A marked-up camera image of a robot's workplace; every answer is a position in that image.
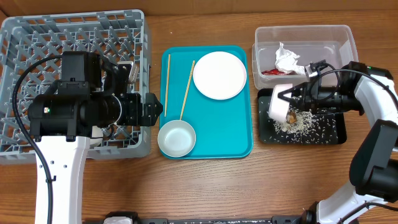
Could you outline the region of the white tissue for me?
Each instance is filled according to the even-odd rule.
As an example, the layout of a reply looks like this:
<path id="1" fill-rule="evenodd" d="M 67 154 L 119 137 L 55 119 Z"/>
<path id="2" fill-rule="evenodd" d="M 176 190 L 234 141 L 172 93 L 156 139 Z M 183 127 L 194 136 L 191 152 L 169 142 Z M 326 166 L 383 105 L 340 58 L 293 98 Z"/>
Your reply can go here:
<path id="1" fill-rule="evenodd" d="M 299 55 L 293 51 L 285 49 L 284 44 L 280 42 L 279 48 L 275 52 L 275 68 L 284 73 L 304 75 L 305 67 L 297 64 L 299 58 Z"/>

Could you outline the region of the brown food scrap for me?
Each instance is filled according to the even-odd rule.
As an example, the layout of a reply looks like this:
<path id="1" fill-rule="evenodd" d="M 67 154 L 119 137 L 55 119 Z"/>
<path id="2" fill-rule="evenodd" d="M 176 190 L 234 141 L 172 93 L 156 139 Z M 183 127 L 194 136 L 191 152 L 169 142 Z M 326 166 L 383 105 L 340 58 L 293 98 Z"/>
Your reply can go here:
<path id="1" fill-rule="evenodd" d="M 286 122 L 288 124 L 294 124 L 297 122 L 297 115 L 294 111 L 289 111 L 286 116 Z"/>

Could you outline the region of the clear plastic waste bin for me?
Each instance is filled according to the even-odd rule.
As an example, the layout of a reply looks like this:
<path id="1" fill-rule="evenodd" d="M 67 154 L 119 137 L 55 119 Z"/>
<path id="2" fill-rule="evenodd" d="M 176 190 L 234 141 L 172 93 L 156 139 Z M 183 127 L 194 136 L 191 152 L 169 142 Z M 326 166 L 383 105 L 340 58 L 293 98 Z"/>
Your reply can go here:
<path id="1" fill-rule="evenodd" d="M 275 68 L 276 51 L 280 44 L 299 55 L 298 64 L 326 60 L 335 68 L 359 60 L 354 37 L 346 25 L 307 25 L 259 27 L 252 46 L 252 74 L 254 86 L 261 90 L 277 84 L 298 85 L 306 81 L 300 75 L 264 75 Z"/>

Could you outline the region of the small white bowl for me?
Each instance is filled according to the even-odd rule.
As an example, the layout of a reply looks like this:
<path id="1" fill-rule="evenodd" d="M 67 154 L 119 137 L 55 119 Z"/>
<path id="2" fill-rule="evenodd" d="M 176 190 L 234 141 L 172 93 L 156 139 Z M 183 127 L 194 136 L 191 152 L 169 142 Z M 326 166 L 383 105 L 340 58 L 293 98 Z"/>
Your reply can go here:
<path id="1" fill-rule="evenodd" d="M 280 92 L 288 90 L 293 87 L 292 83 L 278 84 L 274 87 L 271 102 L 269 105 L 268 115 L 270 119 L 280 123 L 286 122 L 287 113 L 289 112 L 290 103 L 278 97 Z"/>

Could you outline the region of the white paper cup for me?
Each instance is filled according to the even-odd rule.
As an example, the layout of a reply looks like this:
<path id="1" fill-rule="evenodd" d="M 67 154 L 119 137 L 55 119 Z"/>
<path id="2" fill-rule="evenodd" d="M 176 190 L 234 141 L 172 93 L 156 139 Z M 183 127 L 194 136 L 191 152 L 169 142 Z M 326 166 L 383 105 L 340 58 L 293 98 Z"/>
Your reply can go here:
<path id="1" fill-rule="evenodd" d="M 94 148 L 99 146 L 102 143 L 102 140 L 103 140 L 103 132 L 101 128 L 93 126 L 90 137 L 90 147 Z"/>

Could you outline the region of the black plastic waste tray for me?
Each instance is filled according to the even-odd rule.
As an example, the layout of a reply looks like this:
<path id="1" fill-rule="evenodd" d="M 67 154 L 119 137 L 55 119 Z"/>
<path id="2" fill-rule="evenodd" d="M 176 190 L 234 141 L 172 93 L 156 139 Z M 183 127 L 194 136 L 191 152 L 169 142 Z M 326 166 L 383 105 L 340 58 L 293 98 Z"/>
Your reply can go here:
<path id="1" fill-rule="evenodd" d="M 268 115 L 271 96 L 271 89 L 262 89 L 257 93 L 259 139 L 263 143 L 332 145 L 346 141 L 343 113 L 323 110 L 320 114 L 313 114 L 290 107 L 289 111 L 296 115 L 297 121 L 293 124 L 280 123 Z"/>

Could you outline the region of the grey plastic dishwasher rack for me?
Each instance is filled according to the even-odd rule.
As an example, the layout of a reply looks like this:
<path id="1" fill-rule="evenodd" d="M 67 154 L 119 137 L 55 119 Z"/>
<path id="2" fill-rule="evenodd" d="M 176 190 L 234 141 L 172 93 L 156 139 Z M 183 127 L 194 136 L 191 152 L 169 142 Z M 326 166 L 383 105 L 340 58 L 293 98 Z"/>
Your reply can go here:
<path id="1" fill-rule="evenodd" d="M 34 62 L 64 51 L 94 52 L 113 63 L 133 61 L 139 67 L 129 93 L 145 103 L 149 92 L 152 34 L 142 11 L 84 12 L 8 17 L 1 25 L 1 165 L 34 164 L 35 152 L 26 145 L 12 110 L 16 81 Z M 23 124 L 29 129 L 27 108 L 35 96 L 60 78 L 60 60 L 38 66 L 22 82 L 17 99 Z M 114 125 L 111 139 L 88 151 L 90 159 L 145 157 L 150 153 L 150 127 Z"/>

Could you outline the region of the red snack wrapper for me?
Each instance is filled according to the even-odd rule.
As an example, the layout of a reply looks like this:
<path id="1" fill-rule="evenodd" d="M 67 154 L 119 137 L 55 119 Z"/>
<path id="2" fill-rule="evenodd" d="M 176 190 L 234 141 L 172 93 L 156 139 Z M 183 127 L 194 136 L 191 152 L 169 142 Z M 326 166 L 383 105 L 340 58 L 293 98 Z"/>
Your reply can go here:
<path id="1" fill-rule="evenodd" d="M 262 72 L 263 75 L 295 75 L 295 72 L 282 72 L 278 69 L 266 70 Z"/>

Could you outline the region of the light grey bowl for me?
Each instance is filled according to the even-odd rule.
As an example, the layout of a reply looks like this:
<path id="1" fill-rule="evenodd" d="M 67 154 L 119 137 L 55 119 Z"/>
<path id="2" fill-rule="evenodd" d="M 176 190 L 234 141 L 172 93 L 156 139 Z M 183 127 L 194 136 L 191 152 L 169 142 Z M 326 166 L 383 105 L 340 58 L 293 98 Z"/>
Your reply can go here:
<path id="1" fill-rule="evenodd" d="M 172 120 L 159 130 L 157 142 L 160 150 L 169 157 L 183 157 L 195 146 L 197 137 L 194 128 L 183 120 Z"/>

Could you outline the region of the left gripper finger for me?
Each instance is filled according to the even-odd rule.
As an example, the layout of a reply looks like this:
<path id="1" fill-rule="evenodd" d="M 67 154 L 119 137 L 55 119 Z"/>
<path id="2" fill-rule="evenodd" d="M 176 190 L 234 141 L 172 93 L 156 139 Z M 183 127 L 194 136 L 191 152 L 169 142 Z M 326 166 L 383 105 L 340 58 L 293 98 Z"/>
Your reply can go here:
<path id="1" fill-rule="evenodd" d="M 153 93 L 146 93 L 144 103 L 144 126 L 154 126 L 163 112 L 163 105 Z"/>
<path id="2" fill-rule="evenodd" d="M 118 64 L 118 68 L 114 70 L 115 79 L 115 95 L 122 95 L 127 92 L 127 84 L 129 80 L 129 65 Z"/>

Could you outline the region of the teal plastic serving tray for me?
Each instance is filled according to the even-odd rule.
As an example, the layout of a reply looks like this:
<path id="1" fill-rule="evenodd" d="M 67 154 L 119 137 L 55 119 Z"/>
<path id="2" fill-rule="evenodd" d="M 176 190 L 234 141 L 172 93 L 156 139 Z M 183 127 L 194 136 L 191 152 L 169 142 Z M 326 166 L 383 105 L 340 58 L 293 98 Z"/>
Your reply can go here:
<path id="1" fill-rule="evenodd" d="M 237 45 L 214 45 L 196 47 L 171 47 L 162 56 L 160 75 L 160 102 L 164 111 L 159 125 L 179 119 L 192 62 L 216 51 L 229 52 L 247 63 L 245 51 Z M 165 113 L 165 89 L 168 54 L 171 54 L 169 97 Z M 250 87 L 228 100 L 213 100 L 202 95 L 193 78 L 183 113 L 184 121 L 196 132 L 196 143 L 185 159 L 230 159 L 248 156 L 254 145 Z"/>

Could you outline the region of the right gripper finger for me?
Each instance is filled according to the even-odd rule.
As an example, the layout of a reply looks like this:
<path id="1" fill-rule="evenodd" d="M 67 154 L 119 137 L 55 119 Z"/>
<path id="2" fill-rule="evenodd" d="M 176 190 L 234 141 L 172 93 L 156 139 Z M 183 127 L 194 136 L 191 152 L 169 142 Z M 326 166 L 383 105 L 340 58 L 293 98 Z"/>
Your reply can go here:
<path id="1" fill-rule="evenodd" d="M 311 110 L 311 102 L 309 101 L 289 101 L 289 105 L 299 111 Z"/>
<path id="2" fill-rule="evenodd" d="M 286 90 L 282 90 L 277 94 L 278 99 L 284 101 L 300 101 L 305 94 L 304 87 L 292 87 Z"/>

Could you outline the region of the large white round plate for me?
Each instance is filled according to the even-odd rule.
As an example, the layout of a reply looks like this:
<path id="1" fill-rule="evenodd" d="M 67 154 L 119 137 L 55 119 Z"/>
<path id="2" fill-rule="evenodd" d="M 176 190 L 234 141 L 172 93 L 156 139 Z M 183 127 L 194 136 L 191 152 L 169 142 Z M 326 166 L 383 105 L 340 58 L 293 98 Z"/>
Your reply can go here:
<path id="1" fill-rule="evenodd" d="M 247 71 L 237 56 L 229 52 L 211 52 L 196 63 L 193 81 L 202 95 L 213 100 L 228 100 L 243 90 Z"/>

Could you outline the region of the white rice grains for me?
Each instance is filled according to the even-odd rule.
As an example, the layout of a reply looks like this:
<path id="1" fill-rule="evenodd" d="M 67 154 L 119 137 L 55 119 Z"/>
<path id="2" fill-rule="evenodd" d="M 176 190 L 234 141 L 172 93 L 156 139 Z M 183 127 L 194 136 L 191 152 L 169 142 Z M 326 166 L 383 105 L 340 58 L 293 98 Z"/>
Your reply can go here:
<path id="1" fill-rule="evenodd" d="M 267 119 L 266 130 L 262 133 L 265 143 L 328 145 L 338 144 L 337 120 L 334 114 L 312 114 L 291 108 L 297 115 L 294 124 L 280 123 Z"/>

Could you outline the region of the wooden chopstick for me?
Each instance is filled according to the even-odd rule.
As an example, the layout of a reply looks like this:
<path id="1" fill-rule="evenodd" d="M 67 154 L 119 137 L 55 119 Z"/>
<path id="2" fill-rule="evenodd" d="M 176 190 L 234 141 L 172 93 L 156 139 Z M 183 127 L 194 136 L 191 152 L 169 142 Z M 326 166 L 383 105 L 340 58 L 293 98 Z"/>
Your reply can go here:
<path id="1" fill-rule="evenodd" d="M 187 96 L 188 96 L 188 92 L 189 92 L 189 89 L 190 89 L 190 84 L 191 84 L 191 80 L 192 80 L 195 64 L 196 64 L 196 61 L 194 60 L 192 62 L 192 66 L 191 66 L 191 69 L 190 69 L 190 75 L 189 75 L 187 86 L 186 86 L 186 90 L 185 90 L 185 95 L 184 95 L 184 99 L 183 99 L 182 109 L 181 109 L 181 112 L 180 112 L 180 120 L 182 120 L 182 118 L 183 118 L 183 113 L 184 113 L 185 105 L 186 105 L 186 102 L 187 102 Z"/>
<path id="2" fill-rule="evenodd" d="M 167 76 L 166 76 L 166 89 L 165 89 L 165 113 L 164 113 L 164 116 L 165 116 L 165 117 L 167 116 L 167 109 L 168 109 L 170 63 L 171 63 L 171 54 L 168 54 L 168 61 L 167 61 Z"/>

